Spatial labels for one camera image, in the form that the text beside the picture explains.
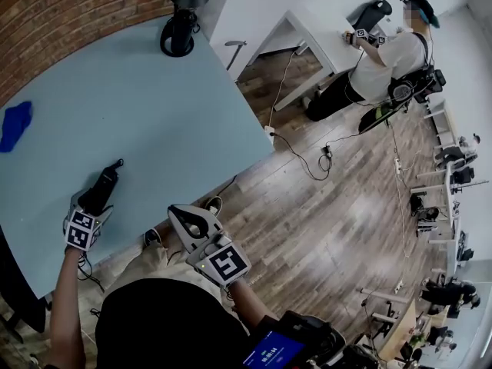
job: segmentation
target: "blue screen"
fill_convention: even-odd
[[[249,357],[244,360],[243,364],[252,369],[262,369],[263,367],[282,369],[303,347],[302,343],[270,331],[258,343]]]

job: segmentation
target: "backpack strap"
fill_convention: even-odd
[[[429,44],[427,43],[427,40],[420,33],[413,33],[413,34],[415,34],[417,38],[421,40],[422,45],[424,46],[425,49],[425,65],[429,65]]]

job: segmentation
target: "shoe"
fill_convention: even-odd
[[[148,248],[153,241],[157,241],[162,246],[161,235],[155,230],[155,228],[151,228],[144,234],[144,245]]]
[[[310,102],[311,102],[311,99],[309,97],[303,97],[302,98],[302,108],[308,109]]]
[[[210,211],[215,217],[217,217],[218,214],[221,213],[223,204],[224,202],[222,201],[222,198],[215,196],[207,201],[204,209],[207,209],[207,211]]]

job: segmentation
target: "lamp base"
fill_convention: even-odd
[[[191,31],[193,28],[189,24],[185,24],[185,29],[183,29],[183,26],[175,24],[176,21],[176,18],[171,18],[162,30],[161,50],[167,56],[171,56],[172,58],[181,58],[189,55],[193,50],[194,41],[193,37],[191,37]]]

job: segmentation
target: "blue cloth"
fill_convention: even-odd
[[[32,103],[24,101],[16,107],[5,111],[0,141],[0,153],[9,153],[20,139],[24,130],[31,124]]]

